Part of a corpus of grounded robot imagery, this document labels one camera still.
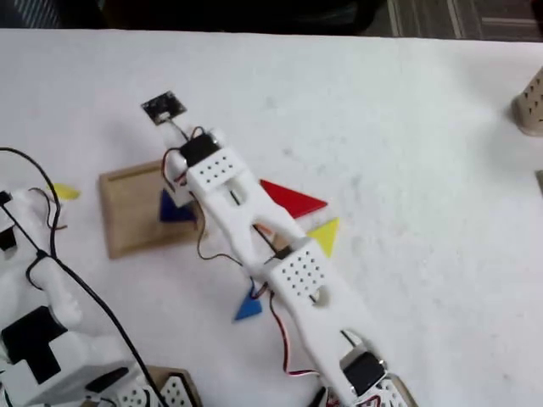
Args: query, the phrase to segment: blue block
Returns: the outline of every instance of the blue block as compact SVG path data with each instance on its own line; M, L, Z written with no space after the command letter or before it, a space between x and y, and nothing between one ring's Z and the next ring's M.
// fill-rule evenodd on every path
M262 312L262 304L260 303L259 299L251 298L252 292L253 288L249 290L244 298L244 301L241 303L241 307L239 307L238 313L234 317L235 321L244 320L245 318L258 315L260 312Z
M163 189L160 195L160 213L159 219L161 222L173 223L173 222L187 222L196 221L196 216L190 208L190 203L177 208L170 194Z

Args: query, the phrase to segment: wooden block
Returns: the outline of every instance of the wooden block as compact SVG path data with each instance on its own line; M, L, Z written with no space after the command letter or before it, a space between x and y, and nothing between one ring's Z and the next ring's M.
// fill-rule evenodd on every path
M117 259L166 244L195 241L202 227L197 222L159 221L163 189L160 161L102 174L99 178L108 253Z

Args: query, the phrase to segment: white tablecloth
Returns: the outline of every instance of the white tablecloth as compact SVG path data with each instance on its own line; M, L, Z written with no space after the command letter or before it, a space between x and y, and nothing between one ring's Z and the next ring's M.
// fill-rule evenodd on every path
M232 324L248 288L193 245L110 261L98 174L157 159L139 104L172 90L267 180L341 218L333 262L386 334L421 406L543 397L543 140L508 105L543 46L414 39L0 31L1 144L77 186L64 262L117 313L149 364L187 368L206 406L303 406L314 378L281 370L269 311ZM3 155L1 183L36 185ZM210 226L207 253L227 245ZM79 293L90 330L111 330ZM310 363L297 336L293 367Z

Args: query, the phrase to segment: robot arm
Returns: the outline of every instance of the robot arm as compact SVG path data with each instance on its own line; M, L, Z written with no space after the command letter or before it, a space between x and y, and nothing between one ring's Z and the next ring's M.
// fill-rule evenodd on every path
M154 115L146 109L155 124L161 117L162 122L170 121L185 134L179 114L160 110L172 98L169 92L143 107L155 107ZM267 282L283 301L322 380L341 402L353 405L365 399L387 371L364 338L364 334L377 337L377 331L365 315L359 296L333 269L319 244L272 201L220 131L201 131L186 141L178 137L177 148L172 147L175 143L171 142L171 134L167 140L172 151L165 156L166 191L178 206L196 198L211 214L246 271L255 280ZM237 205L230 196L232 192L240 196ZM261 258L250 236L251 226L256 223L278 233L288 246L271 259ZM342 332L351 332L361 340L348 354L339 351L338 343L344 340Z

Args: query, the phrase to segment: yellow shape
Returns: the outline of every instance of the yellow shape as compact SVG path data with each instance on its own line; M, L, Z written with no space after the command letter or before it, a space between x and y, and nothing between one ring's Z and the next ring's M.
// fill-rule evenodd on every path
M57 192L57 195L59 195L59 199L63 199L65 201L71 201L73 199L78 199L81 193L77 191L75 188L70 187L66 184L53 184L54 190Z
M332 256L333 242L336 239L338 223L339 219L335 218L307 233L307 236L313 237L319 242L322 251L324 251L328 257Z

